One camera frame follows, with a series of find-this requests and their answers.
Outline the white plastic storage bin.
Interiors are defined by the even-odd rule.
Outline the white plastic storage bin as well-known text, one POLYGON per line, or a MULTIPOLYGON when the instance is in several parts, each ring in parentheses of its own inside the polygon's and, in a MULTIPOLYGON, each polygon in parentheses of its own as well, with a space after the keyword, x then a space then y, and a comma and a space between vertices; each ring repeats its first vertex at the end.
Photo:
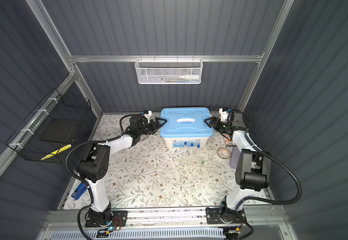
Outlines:
POLYGON ((168 148, 184 148, 187 147, 195 147, 203 148, 208 142, 210 137, 176 137, 176 138, 164 138, 166 146, 168 148))

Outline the blue plastic bin lid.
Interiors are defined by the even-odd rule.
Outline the blue plastic bin lid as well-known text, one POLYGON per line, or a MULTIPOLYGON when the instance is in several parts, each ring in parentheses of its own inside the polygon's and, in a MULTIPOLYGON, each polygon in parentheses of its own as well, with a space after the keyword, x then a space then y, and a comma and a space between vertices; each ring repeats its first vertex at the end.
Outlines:
POLYGON ((161 119, 167 122, 160 128, 160 134, 163 138, 211 137, 214 129, 205 123, 210 117, 210 110, 205 107, 165 108, 161 119))

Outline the clear plastic test tube rack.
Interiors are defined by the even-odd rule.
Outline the clear plastic test tube rack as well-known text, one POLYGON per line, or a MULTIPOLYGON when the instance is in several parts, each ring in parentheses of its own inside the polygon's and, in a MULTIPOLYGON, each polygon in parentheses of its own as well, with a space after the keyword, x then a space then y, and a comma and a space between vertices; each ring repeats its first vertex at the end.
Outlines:
POLYGON ((193 177, 201 168, 202 161, 199 157, 201 146, 184 146, 182 155, 180 156, 180 166, 184 168, 186 178, 193 177))

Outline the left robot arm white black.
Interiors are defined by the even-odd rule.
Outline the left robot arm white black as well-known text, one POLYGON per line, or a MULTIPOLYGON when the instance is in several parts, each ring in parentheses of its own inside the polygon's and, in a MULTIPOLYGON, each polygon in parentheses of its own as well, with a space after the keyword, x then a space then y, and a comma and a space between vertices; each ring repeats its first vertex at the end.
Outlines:
POLYGON ((143 112, 123 116, 120 119, 121 134, 119 136, 102 141, 84 142, 72 148, 70 153, 80 147, 87 148, 87 155, 79 161, 76 167, 77 173, 73 176, 87 187, 92 212, 104 214, 111 210, 103 182, 109 168, 110 156, 135 146, 141 141, 141 136, 155 134, 168 122, 158 117, 150 120, 150 115, 148 112, 143 112))

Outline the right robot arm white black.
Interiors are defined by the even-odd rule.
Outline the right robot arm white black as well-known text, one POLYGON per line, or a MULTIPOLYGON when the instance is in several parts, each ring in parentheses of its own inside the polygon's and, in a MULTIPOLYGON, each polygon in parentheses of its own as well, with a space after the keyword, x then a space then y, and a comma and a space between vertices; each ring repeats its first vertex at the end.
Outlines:
POLYGON ((219 117, 210 117, 204 122, 237 147, 238 157, 231 164, 236 170, 236 184, 221 202, 217 213, 223 223, 231 223, 244 215, 243 205, 249 197, 268 187, 271 161, 255 150, 256 145, 248 133, 251 124, 243 112, 224 107, 219 109, 219 113, 219 117))

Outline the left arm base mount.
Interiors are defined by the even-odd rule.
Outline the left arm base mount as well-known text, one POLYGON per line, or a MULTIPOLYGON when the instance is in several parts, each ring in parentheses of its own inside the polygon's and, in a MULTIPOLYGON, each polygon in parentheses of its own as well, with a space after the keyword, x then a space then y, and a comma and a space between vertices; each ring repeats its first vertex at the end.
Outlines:
POLYGON ((107 211, 98 213, 89 209, 85 216, 86 228, 99 228, 99 227, 125 227, 128 219, 128 211, 107 211))

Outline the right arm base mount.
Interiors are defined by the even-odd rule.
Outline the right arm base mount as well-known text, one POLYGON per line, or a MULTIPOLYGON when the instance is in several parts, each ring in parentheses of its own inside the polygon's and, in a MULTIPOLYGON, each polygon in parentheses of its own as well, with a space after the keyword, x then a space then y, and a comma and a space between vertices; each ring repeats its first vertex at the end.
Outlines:
POLYGON ((247 220, 243 211, 221 210, 220 208, 206 208, 206 219, 208 225, 243 224, 243 220, 247 220))

